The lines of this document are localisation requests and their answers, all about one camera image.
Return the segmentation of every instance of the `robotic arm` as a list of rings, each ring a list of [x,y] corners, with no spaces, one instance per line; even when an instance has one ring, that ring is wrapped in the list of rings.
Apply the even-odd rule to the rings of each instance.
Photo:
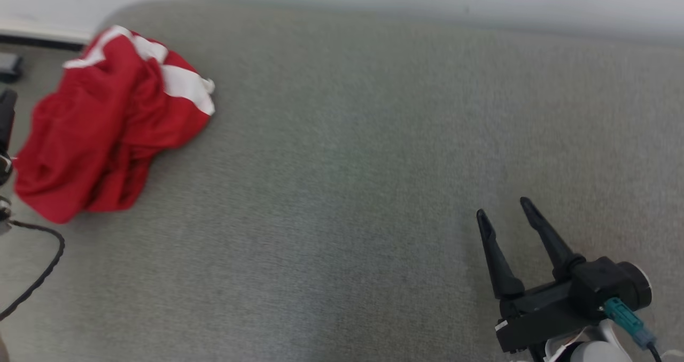
[[[624,327],[643,349],[655,351],[655,337],[633,311],[648,306],[647,276],[628,262],[608,257],[587,261],[562,240],[528,198],[520,204],[554,265],[554,282],[525,290],[504,257],[483,210],[477,223],[501,319],[496,338],[503,352],[528,350],[535,362],[631,362],[609,320]],[[584,334],[589,342],[576,342]],[[561,348],[551,352],[555,343]]]

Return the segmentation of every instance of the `black object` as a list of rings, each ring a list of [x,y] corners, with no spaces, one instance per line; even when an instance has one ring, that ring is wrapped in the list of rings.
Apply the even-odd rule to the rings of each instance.
[[[22,36],[0,35],[0,43],[37,46],[40,48],[51,48],[60,50],[72,50],[74,52],[81,52],[86,47],[82,43],[69,43],[66,41],[43,40],[42,38],[31,38]]]
[[[658,349],[655,348],[655,345],[653,343],[648,343],[647,347],[648,351],[650,351],[650,354],[653,355],[653,359],[655,359],[655,362],[663,362],[663,360],[660,358],[660,354],[658,354]]]
[[[0,94],[0,185],[5,184],[12,175],[12,159],[7,150],[10,148],[16,102],[17,92],[5,89]]]
[[[503,352],[529,349],[533,360],[542,362],[547,340],[605,320],[602,305],[609,298],[622,299],[633,311],[650,304],[648,279],[637,267],[628,262],[615,264],[608,257],[587,262],[572,252],[530,199],[521,198],[520,204],[544,243],[555,281],[525,290],[496,243],[489,218],[477,211],[489,277],[494,297],[499,299],[496,338]]]

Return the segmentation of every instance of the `teal connector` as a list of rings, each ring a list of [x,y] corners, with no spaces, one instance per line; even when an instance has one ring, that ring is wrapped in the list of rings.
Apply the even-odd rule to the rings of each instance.
[[[649,343],[655,345],[655,335],[643,327],[643,321],[619,298],[606,301],[605,315],[626,330],[642,350],[646,350]]]

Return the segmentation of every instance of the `white robot part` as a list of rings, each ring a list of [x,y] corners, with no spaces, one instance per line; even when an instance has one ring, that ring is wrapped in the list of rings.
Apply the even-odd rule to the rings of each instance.
[[[630,357],[612,343],[591,341],[572,352],[570,362],[632,362]]]

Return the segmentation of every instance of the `gray fabric surface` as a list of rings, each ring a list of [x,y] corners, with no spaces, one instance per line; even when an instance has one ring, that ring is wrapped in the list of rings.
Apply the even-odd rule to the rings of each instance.
[[[642,316],[680,347],[681,50],[228,2],[107,23],[213,79],[217,112],[134,208],[61,228],[0,326],[14,360],[510,360],[475,212],[536,286],[520,196],[588,258],[647,270]],[[0,238],[0,303],[54,245]]]

